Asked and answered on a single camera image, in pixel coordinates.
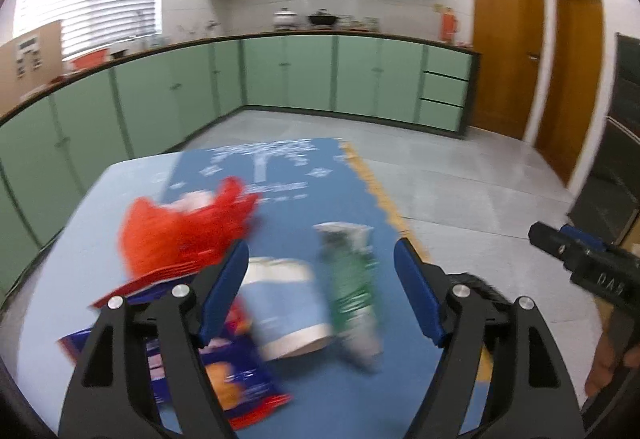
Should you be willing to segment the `person's right hand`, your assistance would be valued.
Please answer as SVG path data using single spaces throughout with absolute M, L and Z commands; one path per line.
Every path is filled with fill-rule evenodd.
M 639 341 L 635 341 L 625 353 L 616 348 L 616 341 L 622 337 L 623 331 L 632 326 L 631 318 L 624 312 L 614 310 L 603 327 L 592 359 L 589 374 L 585 381 L 585 394 L 588 398 L 597 396 L 613 379 L 618 364 L 637 370 L 639 367 Z

